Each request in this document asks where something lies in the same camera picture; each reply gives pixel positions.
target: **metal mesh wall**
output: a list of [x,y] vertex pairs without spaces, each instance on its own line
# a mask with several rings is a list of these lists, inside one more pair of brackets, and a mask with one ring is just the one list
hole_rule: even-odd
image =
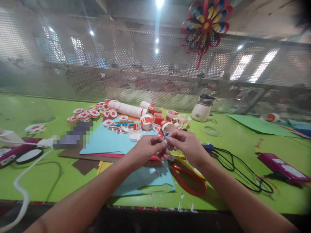
[[310,93],[309,45],[225,35],[197,70],[199,56],[185,53],[177,28],[34,13],[7,0],[0,31],[2,93],[182,110],[205,93],[221,100],[216,112],[311,119],[293,101]]

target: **white cable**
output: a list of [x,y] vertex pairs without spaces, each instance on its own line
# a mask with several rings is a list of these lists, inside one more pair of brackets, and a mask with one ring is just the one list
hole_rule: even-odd
[[[27,145],[36,145],[36,146],[47,146],[47,145],[42,145],[42,144],[37,144],[37,143],[30,143],[30,142],[13,142],[13,141],[7,141],[4,140],[2,138],[0,138],[1,141],[3,142],[9,142],[9,143],[18,143],[18,144],[27,144]],[[27,207],[29,204],[29,194],[28,192],[19,185],[19,180],[23,177],[23,175],[25,175],[34,165],[36,165],[38,162],[40,162],[48,153],[50,153],[51,151],[54,150],[54,148],[52,146],[49,146],[52,149],[49,150],[48,152],[46,152],[44,155],[42,155],[41,157],[39,157],[33,164],[31,164],[25,171],[23,171],[14,181],[13,185],[14,187],[23,195],[24,200],[23,200],[23,204],[22,207],[19,211],[19,214],[17,216],[17,218],[14,220],[14,222],[10,223],[9,225],[6,225],[2,228],[0,228],[0,233],[4,233],[10,229],[12,229],[13,227],[15,227],[24,217],[26,211],[27,211]]]

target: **light blue paper sheet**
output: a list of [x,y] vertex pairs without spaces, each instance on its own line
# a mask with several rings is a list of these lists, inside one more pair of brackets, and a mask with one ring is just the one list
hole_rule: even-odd
[[134,171],[125,181],[120,185],[120,187],[112,194],[112,196],[127,196],[127,195],[138,195],[143,194],[143,192],[138,189],[143,186],[161,186],[164,184],[169,184],[172,188],[166,190],[159,190],[159,192],[170,192],[175,190],[172,175],[169,171],[168,162],[162,163],[165,167],[141,167],[137,171]]
[[[119,118],[114,119],[114,122],[120,121]],[[148,135],[157,135],[158,131],[148,131]],[[90,136],[89,144],[80,151],[80,154],[93,153],[123,153],[126,154],[134,146],[136,142],[130,141],[130,134],[117,134],[111,132],[110,129],[105,128],[103,124],[99,127],[93,135]]]

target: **ceiling light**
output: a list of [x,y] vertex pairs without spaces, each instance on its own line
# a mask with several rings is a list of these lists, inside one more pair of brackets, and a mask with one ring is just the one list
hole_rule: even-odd
[[164,0],[156,0],[155,3],[158,9],[160,9],[163,6]]

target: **green paper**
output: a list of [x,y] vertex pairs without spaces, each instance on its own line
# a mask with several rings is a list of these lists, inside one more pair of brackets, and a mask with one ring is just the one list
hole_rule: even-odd
[[227,116],[261,133],[275,134],[293,138],[301,138],[299,135],[292,133],[288,129],[285,129],[281,126],[277,126],[272,122],[263,121],[258,117],[245,116],[245,115],[231,115],[231,114],[227,114]]

